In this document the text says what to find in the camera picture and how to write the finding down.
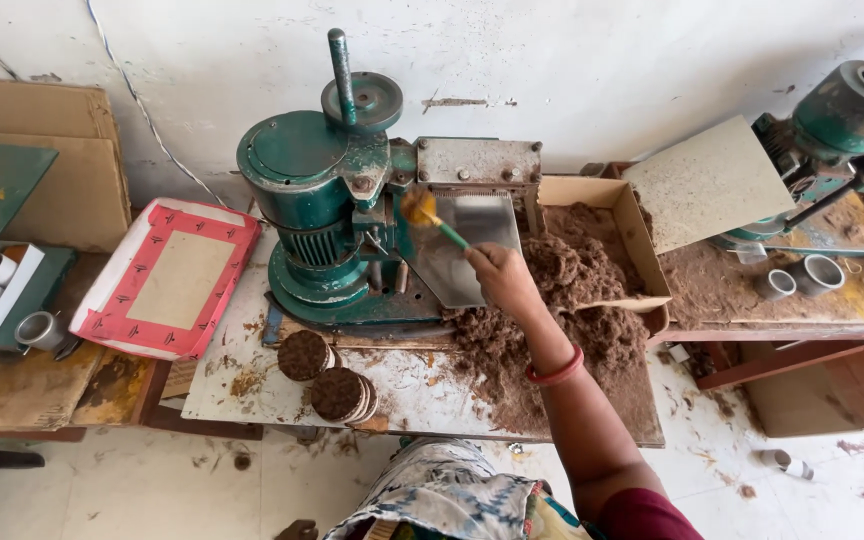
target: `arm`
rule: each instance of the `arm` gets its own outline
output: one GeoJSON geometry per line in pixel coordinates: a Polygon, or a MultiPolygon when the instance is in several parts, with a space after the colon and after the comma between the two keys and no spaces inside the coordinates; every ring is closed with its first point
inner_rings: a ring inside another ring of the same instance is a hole
{"type": "MultiPolygon", "coordinates": [[[[486,298],[525,334],[535,373],[548,375],[572,360],[573,349],[536,289],[516,250],[484,244],[465,250],[486,298]]],[[[541,388],[552,440],[572,488],[575,510],[595,522],[609,497],[631,487],[666,491],[598,383],[585,369],[541,388]]]]}

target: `white wall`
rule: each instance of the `white wall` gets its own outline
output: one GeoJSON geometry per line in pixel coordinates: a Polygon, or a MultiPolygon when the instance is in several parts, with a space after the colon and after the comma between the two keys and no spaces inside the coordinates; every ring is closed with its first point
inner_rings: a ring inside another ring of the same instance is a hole
{"type": "MultiPolygon", "coordinates": [[[[829,70],[864,60],[864,2],[854,0],[93,5],[163,139],[239,208],[248,193],[228,172],[236,144],[265,117],[318,110],[335,26],[348,35],[353,69],[402,87],[405,110],[391,137],[544,141],[545,172],[630,160],[739,113],[786,115],[829,70]],[[433,95],[489,105],[424,113],[433,95]]],[[[109,91],[135,204],[203,199],[150,136],[85,0],[0,0],[0,56],[23,78],[54,73],[109,91]]]]}

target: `green brush handle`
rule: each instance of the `green brush handle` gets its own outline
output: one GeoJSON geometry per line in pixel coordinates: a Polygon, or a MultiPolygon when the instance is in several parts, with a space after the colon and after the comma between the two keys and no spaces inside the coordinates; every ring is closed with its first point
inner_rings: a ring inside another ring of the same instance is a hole
{"type": "Polygon", "coordinates": [[[462,236],[455,231],[455,228],[450,227],[445,221],[438,224],[438,230],[441,231],[443,235],[449,237],[450,240],[458,244],[462,250],[469,249],[469,242],[462,238],[462,236]]]}

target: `floor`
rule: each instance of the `floor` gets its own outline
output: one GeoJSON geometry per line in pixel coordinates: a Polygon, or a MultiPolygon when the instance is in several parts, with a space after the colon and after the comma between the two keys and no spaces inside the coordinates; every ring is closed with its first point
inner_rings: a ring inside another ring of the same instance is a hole
{"type": "MultiPolygon", "coordinates": [[[[864,537],[864,433],[766,439],[736,394],[699,395],[679,366],[649,359],[667,445],[643,453],[703,536],[864,537]],[[762,466],[755,451],[771,448],[805,460],[814,481],[762,466]]],[[[481,445],[498,469],[546,479],[571,508],[551,445],[481,445]]],[[[324,534],[349,515],[398,438],[343,431],[303,447],[271,430],[243,443],[98,428],[79,444],[33,448],[45,468],[0,471],[0,539],[268,540],[294,519],[324,534]]]]}

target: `brush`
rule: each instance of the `brush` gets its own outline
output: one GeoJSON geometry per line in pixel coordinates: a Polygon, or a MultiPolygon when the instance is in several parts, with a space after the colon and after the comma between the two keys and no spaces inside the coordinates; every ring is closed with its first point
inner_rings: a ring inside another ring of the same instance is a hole
{"type": "Polygon", "coordinates": [[[436,227],[443,235],[455,242],[462,250],[469,247],[467,242],[454,228],[435,214],[435,197],[428,189],[413,187],[402,197],[398,205],[402,216],[415,227],[436,227]]]}

